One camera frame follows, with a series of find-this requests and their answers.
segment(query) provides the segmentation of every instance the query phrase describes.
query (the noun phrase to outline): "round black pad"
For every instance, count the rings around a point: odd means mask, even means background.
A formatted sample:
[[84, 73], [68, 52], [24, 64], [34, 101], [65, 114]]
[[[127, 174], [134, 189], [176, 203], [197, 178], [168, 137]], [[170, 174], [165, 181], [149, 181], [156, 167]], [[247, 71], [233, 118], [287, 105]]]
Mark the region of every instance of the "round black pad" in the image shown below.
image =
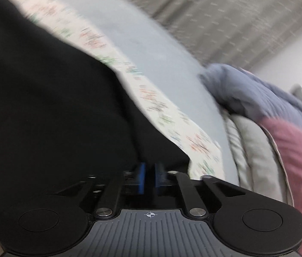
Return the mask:
[[63, 196], [43, 196], [0, 216], [0, 244], [20, 256], [50, 256], [81, 240], [88, 228], [86, 213]]
[[282, 225], [282, 217], [271, 210], [255, 209], [248, 211], [242, 217], [247, 227], [261, 232], [276, 230]]
[[43, 232], [55, 227], [59, 216], [54, 211], [38, 209], [28, 211], [19, 219], [19, 224], [27, 231]]
[[224, 201], [215, 214], [213, 228], [228, 247], [250, 256], [284, 255], [297, 250], [302, 243], [302, 214], [258, 194]]

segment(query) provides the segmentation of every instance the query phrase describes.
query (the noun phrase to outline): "gray ribbed plate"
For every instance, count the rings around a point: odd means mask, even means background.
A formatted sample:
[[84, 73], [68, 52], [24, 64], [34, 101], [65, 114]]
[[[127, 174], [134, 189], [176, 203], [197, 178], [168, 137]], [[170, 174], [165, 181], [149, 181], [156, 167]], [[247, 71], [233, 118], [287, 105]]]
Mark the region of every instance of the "gray ribbed plate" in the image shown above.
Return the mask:
[[[205, 222], [179, 210], [122, 210], [112, 220], [96, 222], [89, 234], [57, 257], [242, 257], [211, 232]], [[290, 253], [286, 257], [299, 257]]]

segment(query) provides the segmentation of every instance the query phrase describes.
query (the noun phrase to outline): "folded blanket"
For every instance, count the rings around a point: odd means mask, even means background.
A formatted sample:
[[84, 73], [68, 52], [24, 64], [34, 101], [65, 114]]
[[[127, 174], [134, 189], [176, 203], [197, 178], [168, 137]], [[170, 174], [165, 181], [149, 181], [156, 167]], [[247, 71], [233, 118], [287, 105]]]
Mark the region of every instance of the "folded blanket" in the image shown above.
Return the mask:
[[244, 70], [212, 64], [200, 75], [218, 103], [254, 122], [280, 117], [302, 129], [302, 102]]
[[224, 113], [224, 119], [240, 186], [292, 205], [285, 171], [263, 129], [240, 115]]

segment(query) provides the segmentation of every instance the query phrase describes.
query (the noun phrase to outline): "crosshair marking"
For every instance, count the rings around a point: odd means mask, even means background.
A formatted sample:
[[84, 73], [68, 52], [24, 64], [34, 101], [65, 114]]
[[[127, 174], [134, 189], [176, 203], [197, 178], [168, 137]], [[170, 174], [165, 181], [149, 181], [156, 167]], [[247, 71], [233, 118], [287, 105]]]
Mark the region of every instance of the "crosshair marking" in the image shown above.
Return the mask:
[[146, 215], [147, 217], [151, 218], [151, 217], [154, 217], [157, 214], [154, 214], [153, 212], [148, 212], [147, 214], [144, 214], [144, 215]]

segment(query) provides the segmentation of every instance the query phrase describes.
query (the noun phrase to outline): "bed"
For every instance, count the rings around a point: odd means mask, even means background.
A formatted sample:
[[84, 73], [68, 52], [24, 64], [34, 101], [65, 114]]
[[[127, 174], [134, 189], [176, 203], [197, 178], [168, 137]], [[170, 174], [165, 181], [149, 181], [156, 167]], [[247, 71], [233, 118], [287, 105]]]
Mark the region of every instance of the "bed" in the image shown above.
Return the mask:
[[203, 67], [163, 28], [127, 0], [62, 0], [95, 24], [222, 151], [225, 179], [238, 184], [219, 109], [198, 74]]

